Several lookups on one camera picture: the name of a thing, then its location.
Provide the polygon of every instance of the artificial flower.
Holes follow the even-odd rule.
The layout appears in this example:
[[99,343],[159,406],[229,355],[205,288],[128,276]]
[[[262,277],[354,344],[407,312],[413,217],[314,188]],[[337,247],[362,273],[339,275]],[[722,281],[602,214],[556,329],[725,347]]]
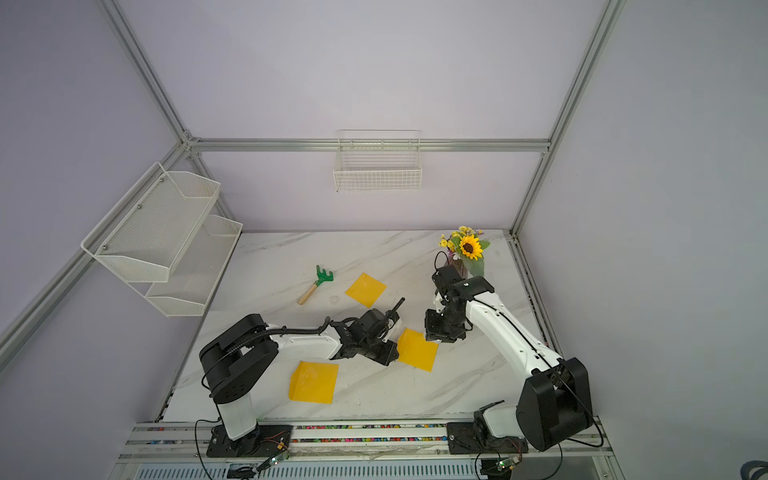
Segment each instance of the artificial flower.
[[463,237],[459,247],[461,247],[464,256],[470,260],[482,258],[482,248],[480,247],[480,243],[478,239],[472,235]]

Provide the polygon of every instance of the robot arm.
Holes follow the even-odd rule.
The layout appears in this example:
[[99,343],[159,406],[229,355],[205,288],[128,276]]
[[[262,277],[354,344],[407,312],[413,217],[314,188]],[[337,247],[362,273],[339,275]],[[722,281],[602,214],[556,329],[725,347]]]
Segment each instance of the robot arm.
[[542,345],[485,278],[464,280],[453,266],[444,266],[432,281],[437,294],[435,309],[425,316],[426,339],[455,342],[477,326],[523,379],[516,406],[500,402],[480,411],[478,437],[525,437],[544,451],[594,423],[589,378],[578,359],[564,360]]
[[[498,402],[476,413],[479,439],[524,437],[539,451],[594,423],[589,379],[577,359],[564,360],[542,345],[504,306],[488,281],[462,279],[453,266],[432,275],[437,287],[435,309],[425,315],[425,337],[453,343],[478,327],[498,348],[523,383],[516,406]],[[384,340],[403,300],[386,314],[369,310],[360,318],[332,322],[317,329],[267,325],[249,315],[200,351],[204,379],[232,440],[257,426],[248,393],[278,354],[282,359],[342,359],[363,355],[384,366],[398,358],[397,344]]]
[[345,359],[363,355],[384,366],[398,358],[397,343],[384,340],[399,320],[397,309],[368,310],[360,318],[325,323],[316,329],[290,329],[265,323],[251,314],[232,325],[200,351],[203,378],[216,403],[227,436],[238,440],[257,426],[250,390],[275,358]]

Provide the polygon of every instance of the marble tabletop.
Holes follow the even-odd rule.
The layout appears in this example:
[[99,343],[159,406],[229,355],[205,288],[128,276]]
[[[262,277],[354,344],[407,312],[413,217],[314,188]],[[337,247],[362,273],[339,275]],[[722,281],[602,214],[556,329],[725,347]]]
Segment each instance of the marble tabletop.
[[[400,297],[400,321],[388,338],[408,327],[424,332],[424,312],[433,308],[435,254],[441,233],[434,230],[317,233],[244,233],[235,247],[210,311],[170,398],[165,422],[215,419],[217,411],[200,385],[198,354],[237,320],[260,313],[267,323],[318,326],[326,316],[361,316],[367,308],[345,294],[361,273],[387,285],[373,307],[392,309]],[[522,323],[540,336],[528,298],[502,230],[485,232],[485,278]],[[445,261],[441,255],[439,266]],[[296,301],[316,280],[315,265],[333,271],[303,306]],[[261,419],[397,419],[467,417],[490,402],[516,403],[522,382],[479,329],[466,340],[438,347],[431,372],[400,362],[388,367],[370,359],[318,360],[339,364],[333,403],[288,399],[290,375],[298,361],[278,357],[251,391]]]

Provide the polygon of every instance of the yellow square sheet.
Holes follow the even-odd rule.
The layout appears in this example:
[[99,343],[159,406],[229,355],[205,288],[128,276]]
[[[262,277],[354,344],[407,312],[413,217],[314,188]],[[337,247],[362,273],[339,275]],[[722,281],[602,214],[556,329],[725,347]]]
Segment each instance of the yellow square sheet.
[[384,289],[386,289],[386,285],[364,273],[359,279],[355,280],[355,283],[346,291],[346,294],[371,308],[373,302],[381,296]]
[[424,340],[424,334],[406,329],[397,341],[399,361],[414,366],[417,369],[432,371],[437,355],[437,343]]
[[288,398],[296,402],[331,403],[339,366],[334,363],[300,362],[290,376]]

